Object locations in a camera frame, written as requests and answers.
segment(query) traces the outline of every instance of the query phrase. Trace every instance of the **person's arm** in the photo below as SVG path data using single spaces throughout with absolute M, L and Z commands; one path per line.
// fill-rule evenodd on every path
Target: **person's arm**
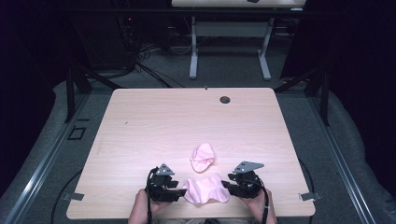
M 151 200 L 151 214 L 153 217 L 163 208 L 171 203 L 156 203 Z M 129 215 L 128 224 L 147 224 L 148 223 L 148 195 L 140 189 L 134 198 L 134 208 Z
M 272 200 L 272 193 L 267 189 L 268 200 L 269 200 L 269 209 L 268 209 L 268 217 L 267 224 L 276 224 L 276 214 L 274 209 L 274 203 Z M 245 203 L 248 209 L 250 209 L 251 214 L 262 223 L 262 214 L 264 213 L 264 204 L 265 204 L 265 194 L 263 190 L 260 190 L 259 195 L 254 199 L 246 199 L 239 198 L 242 202 Z

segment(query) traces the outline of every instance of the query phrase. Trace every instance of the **wooden table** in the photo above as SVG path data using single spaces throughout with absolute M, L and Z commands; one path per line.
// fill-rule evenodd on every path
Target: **wooden table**
M 219 98 L 231 102 L 223 104 Z M 209 143 L 215 162 L 202 174 L 193 171 L 192 152 Z M 165 162 L 179 187 L 188 178 L 229 174 L 241 161 L 265 166 L 256 170 L 273 192 L 279 217 L 315 213 L 300 164 L 271 89 L 129 89 L 114 91 L 67 216 L 127 218 L 134 196 L 146 186 L 149 170 Z M 193 205 L 184 198 L 157 218 L 251 217 L 241 201 Z

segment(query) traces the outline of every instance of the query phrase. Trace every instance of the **white table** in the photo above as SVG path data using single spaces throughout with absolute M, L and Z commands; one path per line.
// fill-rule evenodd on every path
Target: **white table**
M 303 7 L 305 0 L 260 0 L 251 3 L 247 0 L 172 0 L 173 7 L 265 7 L 265 8 L 294 8 Z M 190 78 L 197 78 L 198 49 L 197 36 L 239 36 L 263 37 L 262 47 L 258 49 L 262 75 L 265 80 L 271 80 L 265 53 L 273 30 L 274 19 L 268 22 L 205 22 L 191 20 L 191 65 Z
M 227 96 L 228 104 L 219 98 Z M 202 174 L 191 168 L 192 152 L 209 143 L 215 162 Z M 188 178 L 227 174 L 241 161 L 265 166 L 255 170 L 273 192 L 279 217 L 315 213 L 300 193 L 308 187 L 276 96 L 271 89 L 129 89 L 114 91 L 93 142 L 67 216 L 127 218 L 134 196 L 146 186 L 149 170 L 165 162 L 179 187 Z M 158 218 L 251 217 L 243 203 L 196 206 L 184 198 Z

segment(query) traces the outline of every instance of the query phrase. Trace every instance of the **table leg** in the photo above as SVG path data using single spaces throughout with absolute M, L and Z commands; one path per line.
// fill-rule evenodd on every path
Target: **table leg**
M 264 77 L 264 80 L 267 81 L 271 80 L 271 74 L 270 74 L 270 70 L 268 69 L 267 61 L 265 60 L 265 53 L 267 51 L 268 43 L 271 38 L 273 26 L 274 26 L 274 19 L 270 19 L 268 21 L 267 29 L 265 31 L 264 40 L 262 42 L 262 48 L 258 50 L 260 66 L 262 67 L 262 75 Z
M 198 69 L 198 49 L 197 49 L 197 35 L 195 30 L 195 17 L 192 17 L 191 20 L 191 64 L 190 64 L 190 78 L 197 78 L 197 69 Z

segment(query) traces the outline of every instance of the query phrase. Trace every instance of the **pink fabric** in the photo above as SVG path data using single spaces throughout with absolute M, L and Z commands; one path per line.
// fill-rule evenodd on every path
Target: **pink fabric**
M 203 143 L 194 150 L 190 159 L 195 172 L 204 171 L 215 160 L 215 153 L 208 143 Z
M 207 203 L 210 199 L 226 203 L 230 199 L 230 192 L 222 186 L 219 175 L 202 180 L 188 179 L 183 189 L 187 189 L 184 198 L 190 203 Z

